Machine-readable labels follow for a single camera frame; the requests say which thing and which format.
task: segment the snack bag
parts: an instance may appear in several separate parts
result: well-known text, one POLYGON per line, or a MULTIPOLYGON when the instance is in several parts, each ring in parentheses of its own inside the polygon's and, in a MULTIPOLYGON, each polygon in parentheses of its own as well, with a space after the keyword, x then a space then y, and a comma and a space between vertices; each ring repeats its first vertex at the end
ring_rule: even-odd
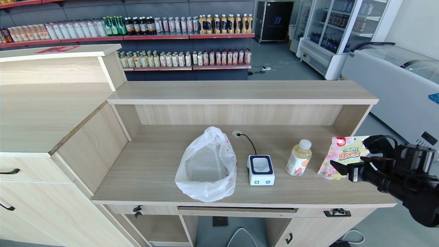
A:
POLYGON ((344 165, 359 162, 360 156, 366 156, 369 154, 369 150, 363 145, 363 141, 368 137, 368 135, 333 137, 328 155, 323 161, 318 174, 330 180, 339 180, 346 177, 338 173, 329 162, 334 160, 344 165))

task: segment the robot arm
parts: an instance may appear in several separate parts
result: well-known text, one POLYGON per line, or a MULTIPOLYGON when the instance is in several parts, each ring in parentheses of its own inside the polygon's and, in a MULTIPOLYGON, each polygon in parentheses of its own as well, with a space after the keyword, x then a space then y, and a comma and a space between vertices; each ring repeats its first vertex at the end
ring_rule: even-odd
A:
POLYGON ((429 175, 436 150, 412 144, 398 145, 391 136, 375 135, 363 141, 372 154, 347 166, 331 160, 331 165, 352 182, 369 182, 378 191, 403 202, 410 215, 427 227, 439 226, 439 179, 429 175), (388 139, 395 142, 394 147, 388 139))

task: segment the bottle cap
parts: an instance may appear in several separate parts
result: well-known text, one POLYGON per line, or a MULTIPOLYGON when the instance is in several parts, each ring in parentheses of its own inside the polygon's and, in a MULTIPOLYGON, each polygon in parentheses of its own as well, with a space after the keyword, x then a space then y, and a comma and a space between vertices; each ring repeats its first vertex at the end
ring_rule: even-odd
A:
POLYGON ((311 148, 311 142, 306 139, 302 139, 299 142, 299 147, 303 150, 309 150, 311 148))

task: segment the white plastic bag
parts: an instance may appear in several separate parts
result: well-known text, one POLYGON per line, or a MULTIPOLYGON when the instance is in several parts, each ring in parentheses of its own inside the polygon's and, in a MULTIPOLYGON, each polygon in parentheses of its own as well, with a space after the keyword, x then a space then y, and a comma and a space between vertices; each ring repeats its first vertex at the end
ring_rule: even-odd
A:
POLYGON ((214 202, 235 191, 236 156, 226 134, 209 127, 184 151, 175 183, 183 193, 214 202))

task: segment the chest freezer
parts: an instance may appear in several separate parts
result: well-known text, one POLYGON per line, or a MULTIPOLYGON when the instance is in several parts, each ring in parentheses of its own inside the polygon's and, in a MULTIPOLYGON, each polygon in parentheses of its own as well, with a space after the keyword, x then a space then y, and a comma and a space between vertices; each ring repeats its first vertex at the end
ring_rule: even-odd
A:
POLYGON ((439 150, 439 61, 394 43, 353 48, 342 70, 375 96, 371 112, 410 143, 439 150))

